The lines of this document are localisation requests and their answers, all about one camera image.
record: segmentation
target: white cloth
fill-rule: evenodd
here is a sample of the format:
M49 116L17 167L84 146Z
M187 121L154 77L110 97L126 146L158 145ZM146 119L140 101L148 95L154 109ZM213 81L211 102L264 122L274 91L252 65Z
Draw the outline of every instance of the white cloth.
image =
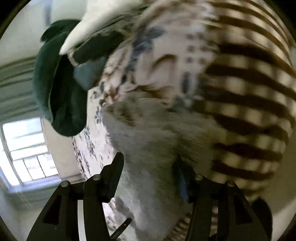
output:
M73 47L86 40L100 26L118 15L129 12L142 3L142 0L88 0L86 13L81 22L66 38L59 54L67 54Z

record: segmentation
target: fabric pile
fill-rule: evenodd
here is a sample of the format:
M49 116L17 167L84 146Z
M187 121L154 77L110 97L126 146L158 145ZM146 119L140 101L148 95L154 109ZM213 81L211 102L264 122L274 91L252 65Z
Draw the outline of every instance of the fabric pile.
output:
M108 164L115 150L124 154L108 216L115 226L133 218L122 239L184 240L192 207L175 189L176 154L196 173L218 183L232 180L250 202L256 200L280 165L295 125L295 42L261 0L114 2L119 6L98 17L89 17L95 10L88 7L69 35L58 32L68 37L59 42L61 59L48 76L41 106L59 133L70 134L64 130L71 127L78 134L88 102L85 138L74 138L81 163L82 140L97 166ZM122 15L121 7L129 13ZM64 90L58 87L65 74L61 64L71 66L73 88L86 93L95 85L89 99L83 97L84 110L75 99L58 96ZM104 147L96 145L101 138ZM87 177L97 172L86 168ZM211 235L217 216L213 207Z

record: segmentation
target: brown striped cloth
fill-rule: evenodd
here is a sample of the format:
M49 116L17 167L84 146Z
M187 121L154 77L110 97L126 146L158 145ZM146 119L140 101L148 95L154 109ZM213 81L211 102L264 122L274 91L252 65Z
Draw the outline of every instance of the brown striped cloth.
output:
M290 48L295 42L276 13L259 0L210 0L219 20L219 54L206 70L204 100L196 111L223 127L214 148L209 178L233 180L249 201L256 200L276 172L296 117L296 82ZM190 214L165 240L184 240ZM217 231L213 207L211 234Z

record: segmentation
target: blue floral pattern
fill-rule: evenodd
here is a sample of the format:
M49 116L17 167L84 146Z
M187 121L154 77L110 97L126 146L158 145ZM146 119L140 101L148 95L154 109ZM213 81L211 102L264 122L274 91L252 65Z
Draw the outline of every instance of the blue floral pattern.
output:
M90 175L90 173L91 173L90 165L89 165L87 159L85 158L85 155L77 147L77 142L76 142L75 138L73 138L73 147L74 147L75 157L78 162L79 169L80 169L80 173L82 174L83 178L86 180L87 176L86 176L85 169L87 169L87 172Z
M155 26L151 28L141 28L132 44L133 53L130 57L129 64L127 65L125 71L128 72L135 71L135 65L138 57L144 52L151 52L153 49L153 39L160 37L165 33L165 30L161 27ZM122 78L122 84L126 81L126 75Z
M100 93L98 93L97 91L93 91L90 99L92 99L92 98L97 99L99 96L100 96Z
M84 137L86 140L86 144L87 144L87 150L89 151L90 156L93 156L96 160L96 154L94 152L94 149L96 148L95 145L93 144L93 142L91 141L90 138L90 133L89 133L89 126L87 125L86 128L83 130L84 133Z
M100 106L97 106L94 118L97 124L102 123L102 110Z

